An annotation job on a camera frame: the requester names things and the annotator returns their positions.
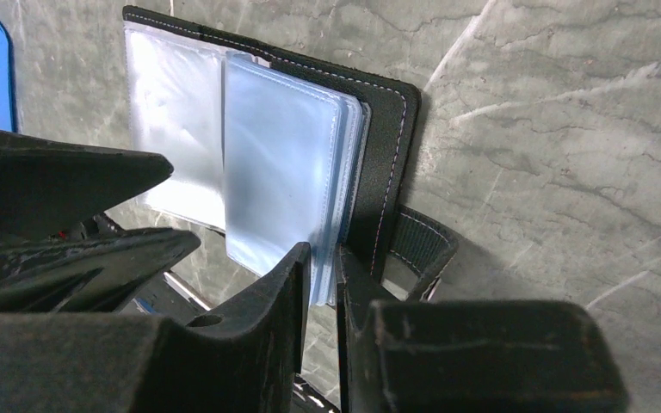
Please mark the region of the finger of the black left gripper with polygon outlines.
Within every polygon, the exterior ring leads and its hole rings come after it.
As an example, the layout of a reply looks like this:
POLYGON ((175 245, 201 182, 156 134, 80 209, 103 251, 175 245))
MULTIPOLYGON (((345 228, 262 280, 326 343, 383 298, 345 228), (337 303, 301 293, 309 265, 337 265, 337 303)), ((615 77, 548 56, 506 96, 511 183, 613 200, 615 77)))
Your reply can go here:
POLYGON ((0 131, 0 238, 50 237, 143 194, 173 170, 156 153, 0 131))
POLYGON ((149 228, 0 246, 0 312, 111 312, 200 244, 191 231, 149 228))

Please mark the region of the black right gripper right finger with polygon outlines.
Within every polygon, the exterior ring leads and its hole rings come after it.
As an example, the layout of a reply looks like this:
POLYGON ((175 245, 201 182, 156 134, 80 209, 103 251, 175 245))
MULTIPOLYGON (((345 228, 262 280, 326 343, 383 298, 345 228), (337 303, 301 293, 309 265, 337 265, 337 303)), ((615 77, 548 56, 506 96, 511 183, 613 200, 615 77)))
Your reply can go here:
POLYGON ((335 254, 344 412, 624 412, 601 330, 557 300, 402 301, 335 254))

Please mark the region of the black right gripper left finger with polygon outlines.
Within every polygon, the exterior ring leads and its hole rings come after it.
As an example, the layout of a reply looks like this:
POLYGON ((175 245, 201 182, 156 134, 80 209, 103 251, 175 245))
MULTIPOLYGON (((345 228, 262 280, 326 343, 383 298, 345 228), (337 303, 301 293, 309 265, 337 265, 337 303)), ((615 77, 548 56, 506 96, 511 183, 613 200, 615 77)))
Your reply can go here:
POLYGON ((188 324, 159 315, 0 314, 0 412, 287 412, 311 249, 188 324))

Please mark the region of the black leather card holder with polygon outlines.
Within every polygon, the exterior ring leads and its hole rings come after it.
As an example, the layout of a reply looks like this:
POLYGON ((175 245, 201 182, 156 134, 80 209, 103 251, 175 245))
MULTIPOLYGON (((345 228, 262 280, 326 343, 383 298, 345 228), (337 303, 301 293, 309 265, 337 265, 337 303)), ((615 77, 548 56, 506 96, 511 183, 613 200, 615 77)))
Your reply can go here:
POLYGON ((256 274, 309 243, 314 305, 336 300, 338 245, 372 280, 398 258, 410 298, 432 296, 457 243, 398 202, 416 86, 148 9, 122 17, 133 144, 174 169, 144 205, 222 233, 256 274))

